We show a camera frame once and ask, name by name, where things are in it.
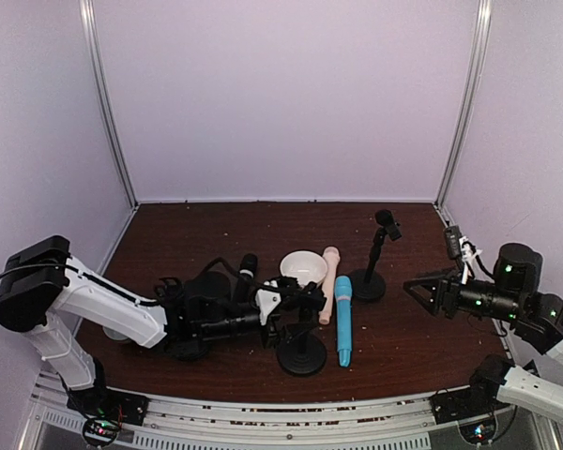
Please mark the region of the black front microphone stand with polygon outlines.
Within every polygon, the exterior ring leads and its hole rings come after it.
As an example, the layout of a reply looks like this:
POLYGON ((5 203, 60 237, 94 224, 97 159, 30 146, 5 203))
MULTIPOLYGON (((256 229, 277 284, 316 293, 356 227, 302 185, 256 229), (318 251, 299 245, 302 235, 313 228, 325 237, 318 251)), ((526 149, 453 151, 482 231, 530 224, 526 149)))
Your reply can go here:
MULTIPOLYGON (((299 307, 293 310, 283 311, 296 311, 297 320, 295 323, 301 321, 319 323, 319 312, 321 310, 299 307)), ((285 373, 295 377, 309 377, 320 372, 325 366, 327 361, 326 346, 322 340, 312 332, 305 342, 280 344, 276 347, 278 364, 285 373)))

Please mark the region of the blue microphone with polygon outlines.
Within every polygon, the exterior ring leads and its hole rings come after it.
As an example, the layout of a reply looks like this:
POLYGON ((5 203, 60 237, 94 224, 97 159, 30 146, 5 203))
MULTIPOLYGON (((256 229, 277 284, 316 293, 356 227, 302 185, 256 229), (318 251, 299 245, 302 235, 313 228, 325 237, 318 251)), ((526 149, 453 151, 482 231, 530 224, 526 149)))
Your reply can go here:
POLYGON ((336 278, 334 298, 339 366, 348 368, 352 357, 352 283, 349 276, 336 278))

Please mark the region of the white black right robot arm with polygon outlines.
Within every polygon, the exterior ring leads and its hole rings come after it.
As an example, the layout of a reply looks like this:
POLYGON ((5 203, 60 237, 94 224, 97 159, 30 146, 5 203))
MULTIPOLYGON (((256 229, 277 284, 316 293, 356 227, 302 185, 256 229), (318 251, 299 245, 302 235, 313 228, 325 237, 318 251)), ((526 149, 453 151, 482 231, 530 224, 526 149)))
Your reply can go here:
MULTIPOLYGON (((542 256, 524 244, 507 243, 499 249, 490 279, 481 280, 471 269, 480 261, 473 244, 464 240, 450 254, 456 268, 407 280, 404 291, 433 316, 451 319, 462 311, 507 323, 512 334, 563 367, 563 299, 539 290, 542 256)), ((505 357, 487 356, 470 386, 489 400, 525 408, 563 426, 563 386, 505 357)))

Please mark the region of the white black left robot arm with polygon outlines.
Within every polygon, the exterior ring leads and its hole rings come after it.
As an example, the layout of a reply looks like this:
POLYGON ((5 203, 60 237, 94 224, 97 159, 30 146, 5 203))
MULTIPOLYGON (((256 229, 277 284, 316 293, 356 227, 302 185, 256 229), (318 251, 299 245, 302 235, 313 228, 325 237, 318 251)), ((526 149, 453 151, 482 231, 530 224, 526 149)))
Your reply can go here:
POLYGON ((102 365, 60 312, 180 361, 204 357, 212 341, 253 332, 265 347, 276 347, 289 334, 277 328, 282 310, 312 315, 326 298, 318 281, 255 280, 257 263, 253 254, 238 268, 217 258, 187 282, 161 278, 147 298, 92 271, 70 253, 67 238, 54 235, 8 258, 0 274, 0 325, 26 336, 68 390, 97 391, 105 384, 102 365))

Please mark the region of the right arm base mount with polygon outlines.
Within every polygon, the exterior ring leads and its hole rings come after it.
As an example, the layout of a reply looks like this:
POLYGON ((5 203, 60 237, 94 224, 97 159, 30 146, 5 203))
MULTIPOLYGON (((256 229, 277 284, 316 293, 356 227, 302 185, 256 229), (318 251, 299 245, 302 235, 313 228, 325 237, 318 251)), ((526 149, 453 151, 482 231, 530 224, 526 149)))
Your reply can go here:
POLYGON ((501 375, 477 371, 469 386, 440 389, 429 399, 437 425, 456 422, 462 439, 477 448, 500 441, 512 427, 518 407, 497 400, 501 375))

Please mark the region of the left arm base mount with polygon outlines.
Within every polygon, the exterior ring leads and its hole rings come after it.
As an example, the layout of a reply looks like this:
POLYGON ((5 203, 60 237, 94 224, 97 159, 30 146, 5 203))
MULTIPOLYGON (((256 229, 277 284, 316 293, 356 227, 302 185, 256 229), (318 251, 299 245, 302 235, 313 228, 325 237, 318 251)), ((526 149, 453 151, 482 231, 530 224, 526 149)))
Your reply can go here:
POLYGON ((82 437, 91 448, 104 449, 114 443, 124 425, 141 426, 148 398, 110 389, 106 386, 103 364, 94 359, 96 378, 84 390, 71 390, 64 381, 67 407, 84 418, 82 437))

